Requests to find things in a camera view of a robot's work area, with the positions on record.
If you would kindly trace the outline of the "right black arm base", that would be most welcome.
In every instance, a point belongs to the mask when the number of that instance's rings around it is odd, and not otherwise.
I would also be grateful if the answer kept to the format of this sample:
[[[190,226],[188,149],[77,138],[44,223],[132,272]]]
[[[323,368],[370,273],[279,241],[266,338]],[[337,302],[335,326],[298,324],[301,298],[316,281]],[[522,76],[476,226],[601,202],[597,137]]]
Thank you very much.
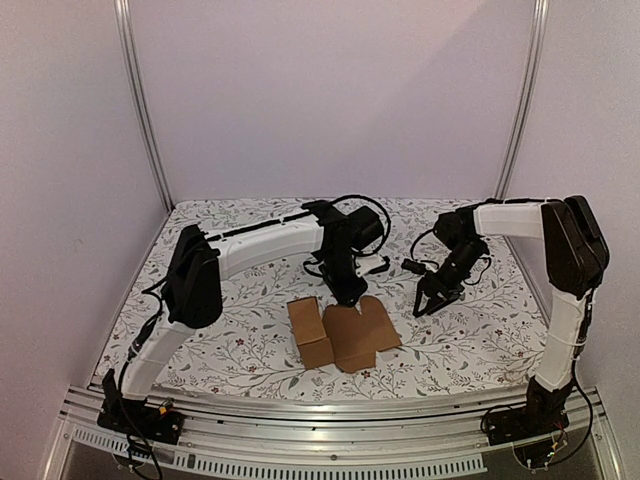
[[[529,381],[523,407],[489,409],[482,417],[481,431],[490,445],[515,442],[562,430],[569,426],[565,403],[573,390],[569,383],[548,391],[535,379]]]

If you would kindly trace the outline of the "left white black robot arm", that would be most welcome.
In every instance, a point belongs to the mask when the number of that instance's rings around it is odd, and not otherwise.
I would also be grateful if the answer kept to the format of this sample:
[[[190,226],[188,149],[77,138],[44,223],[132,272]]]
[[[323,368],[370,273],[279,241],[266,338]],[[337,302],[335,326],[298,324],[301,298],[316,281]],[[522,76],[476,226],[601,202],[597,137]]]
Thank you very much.
[[[183,228],[165,277],[146,291],[158,299],[159,310],[129,347],[111,419],[128,434],[148,426],[148,412],[136,401],[147,397],[186,340],[219,319],[224,281],[277,259],[310,255],[337,303],[351,307],[367,290],[366,275],[387,268],[379,251],[390,230],[388,212],[373,199],[350,213],[334,200],[315,200],[289,215],[218,233]]]

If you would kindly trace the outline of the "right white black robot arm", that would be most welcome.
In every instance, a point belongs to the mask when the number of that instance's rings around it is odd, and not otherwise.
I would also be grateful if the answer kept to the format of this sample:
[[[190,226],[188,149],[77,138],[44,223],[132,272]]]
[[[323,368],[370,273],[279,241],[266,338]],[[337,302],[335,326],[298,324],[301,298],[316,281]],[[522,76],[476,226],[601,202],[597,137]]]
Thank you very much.
[[[488,199],[441,214],[433,233],[449,254],[437,271],[425,270],[413,314],[431,315],[457,301],[489,237],[542,241],[552,312],[534,386],[556,392],[574,379],[572,366],[586,342],[591,303],[610,254],[594,213],[581,195],[564,199]]]

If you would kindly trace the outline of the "brown cardboard box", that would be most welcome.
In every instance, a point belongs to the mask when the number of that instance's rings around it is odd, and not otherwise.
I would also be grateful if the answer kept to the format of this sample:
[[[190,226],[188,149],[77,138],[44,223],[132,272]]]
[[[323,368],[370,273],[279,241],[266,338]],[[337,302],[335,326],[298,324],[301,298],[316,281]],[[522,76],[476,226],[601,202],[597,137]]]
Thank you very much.
[[[307,370],[334,365],[352,374],[376,366],[376,355],[401,345],[383,303],[365,295],[356,307],[329,305],[306,297],[287,304],[302,364]]]

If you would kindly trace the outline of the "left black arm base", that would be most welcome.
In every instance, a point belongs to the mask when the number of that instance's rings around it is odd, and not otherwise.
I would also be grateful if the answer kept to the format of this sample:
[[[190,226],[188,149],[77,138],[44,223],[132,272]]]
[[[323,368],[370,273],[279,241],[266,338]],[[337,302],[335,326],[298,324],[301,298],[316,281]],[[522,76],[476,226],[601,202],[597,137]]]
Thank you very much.
[[[185,416],[174,407],[174,399],[167,398],[159,406],[147,399],[126,399],[120,392],[115,370],[110,369],[101,382],[104,400],[97,425],[117,433],[154,442],[177,445]]]

